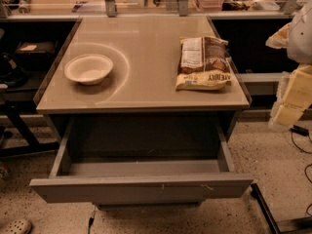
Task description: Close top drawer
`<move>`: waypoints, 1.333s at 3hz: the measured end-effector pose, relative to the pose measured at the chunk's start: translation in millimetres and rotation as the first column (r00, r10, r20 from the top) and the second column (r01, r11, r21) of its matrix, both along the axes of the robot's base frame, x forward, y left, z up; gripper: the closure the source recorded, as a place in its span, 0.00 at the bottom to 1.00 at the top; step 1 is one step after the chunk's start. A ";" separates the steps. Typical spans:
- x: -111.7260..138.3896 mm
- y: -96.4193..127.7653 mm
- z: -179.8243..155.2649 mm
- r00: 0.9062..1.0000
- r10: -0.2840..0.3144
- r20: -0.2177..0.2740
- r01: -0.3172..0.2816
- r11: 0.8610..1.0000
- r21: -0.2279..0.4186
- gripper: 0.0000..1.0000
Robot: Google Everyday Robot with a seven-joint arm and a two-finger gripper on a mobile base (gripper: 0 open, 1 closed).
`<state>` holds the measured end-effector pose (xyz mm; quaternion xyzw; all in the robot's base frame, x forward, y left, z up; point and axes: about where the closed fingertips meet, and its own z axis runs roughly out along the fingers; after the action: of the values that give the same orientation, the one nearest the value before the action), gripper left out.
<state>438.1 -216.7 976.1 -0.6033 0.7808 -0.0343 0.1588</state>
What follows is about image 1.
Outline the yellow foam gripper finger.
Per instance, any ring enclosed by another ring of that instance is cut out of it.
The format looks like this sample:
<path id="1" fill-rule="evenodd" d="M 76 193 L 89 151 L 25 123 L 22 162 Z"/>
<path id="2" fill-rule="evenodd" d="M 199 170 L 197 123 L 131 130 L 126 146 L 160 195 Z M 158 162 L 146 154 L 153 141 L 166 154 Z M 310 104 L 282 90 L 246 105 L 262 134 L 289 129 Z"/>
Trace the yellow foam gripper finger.
<path id="1" fill-rule="evenodd" d="M 300 64 L 292 73 L 283 72 L 276 97 L 269 128 L 289 130 L 312 104 L 312 65 Z"/>

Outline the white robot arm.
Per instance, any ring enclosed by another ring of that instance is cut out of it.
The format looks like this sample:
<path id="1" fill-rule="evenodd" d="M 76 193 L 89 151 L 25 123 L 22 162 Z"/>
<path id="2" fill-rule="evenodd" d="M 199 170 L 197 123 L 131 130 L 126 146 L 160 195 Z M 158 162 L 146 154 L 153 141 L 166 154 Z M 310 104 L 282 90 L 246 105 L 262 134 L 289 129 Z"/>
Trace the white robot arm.
<path id="1" fill-rule="evenodd" d="M 286 49 L 287 57 L 298 63 L 292 73 L 282 73 L 270 112 L 269 128 L 283 132 L 293 127 L 312 104 L 312 0 L 265 45 Z"/>

